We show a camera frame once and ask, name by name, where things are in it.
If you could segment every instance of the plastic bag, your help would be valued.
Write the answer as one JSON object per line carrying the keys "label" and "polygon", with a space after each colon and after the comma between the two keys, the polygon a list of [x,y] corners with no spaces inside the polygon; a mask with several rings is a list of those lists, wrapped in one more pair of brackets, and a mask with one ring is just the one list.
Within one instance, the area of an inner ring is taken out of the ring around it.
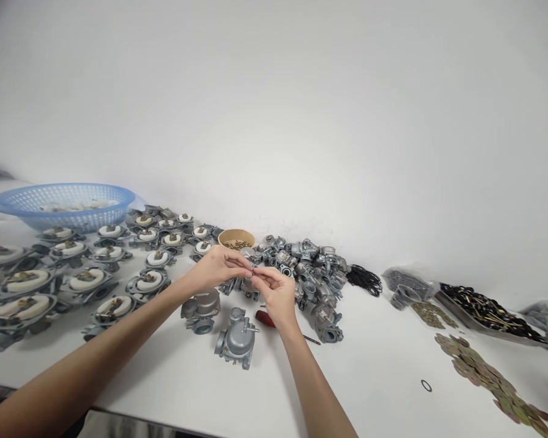
{"label": "plastic bag", "polygon": [[422,301],[430,300],[440,291],[440,283],[430,280],[418,268],[411,266],[393,266],[382,274],[388,289],[395,292],[399,285],[411,288]]}

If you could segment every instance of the white wall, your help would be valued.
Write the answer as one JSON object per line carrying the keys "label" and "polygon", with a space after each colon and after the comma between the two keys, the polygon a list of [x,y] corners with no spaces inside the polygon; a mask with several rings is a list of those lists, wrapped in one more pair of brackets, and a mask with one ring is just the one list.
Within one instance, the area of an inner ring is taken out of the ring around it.
{"label": "white wall", "polygon": [[548,297],[548,0],[4,1],[0,166]]}

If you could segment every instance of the metal tray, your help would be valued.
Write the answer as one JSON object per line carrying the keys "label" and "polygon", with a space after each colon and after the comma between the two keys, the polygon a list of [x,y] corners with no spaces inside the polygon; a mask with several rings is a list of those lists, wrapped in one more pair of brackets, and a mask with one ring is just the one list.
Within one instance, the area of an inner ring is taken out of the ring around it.
{"label": "metal tray", "polygon": [[469,315],[464,308],[455,303],[442,291],[437,292],[434,298],[440,301],[454,316],[457,317],[459,321],[461,321],[471,330],[475,330],[476,332],[484,333],[485,335],[493,336],[495,338],[505,339],[506,341],[516,342],[522,345],[543,348],[547,347],[547,344],[543,344],[538,341],[532,341],[531,339],[523,338],[521,336],[512,335],[511,333],[492,330],[489,327],[481,325],[481,323],[473,319],[473,317]]}

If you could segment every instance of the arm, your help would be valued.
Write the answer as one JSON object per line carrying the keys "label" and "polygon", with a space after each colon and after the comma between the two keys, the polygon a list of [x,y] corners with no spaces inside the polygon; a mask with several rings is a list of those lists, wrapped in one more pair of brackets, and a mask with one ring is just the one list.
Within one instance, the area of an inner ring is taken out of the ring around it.
{"label": "arm", "polygon": [[309,437],[357,438],[300,332],[294,310],[294,280],[273,268],[255,268],[254,274],[251,282],[264,296],[282,337]]}
{"label": "arm", "polygon": [[231,277],[250,277],[238,252],[214,246],[186,275],[0,404],[0,437],[62,435],[187,299]]}

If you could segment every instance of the hand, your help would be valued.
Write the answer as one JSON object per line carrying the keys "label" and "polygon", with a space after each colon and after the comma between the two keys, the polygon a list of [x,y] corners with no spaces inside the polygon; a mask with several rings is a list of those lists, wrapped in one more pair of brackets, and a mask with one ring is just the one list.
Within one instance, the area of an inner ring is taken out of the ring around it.
{"label": "hand", "polygon": [[239,252],[214,245],[180,280],[191,295],[219,286],[233,277],[251,277],[251,263]]}
{"label": "hand", "polygon": [[279,331],[298,329],[293,278],[275,268],[254,268],[251,284],[264,296],[268,314]]}

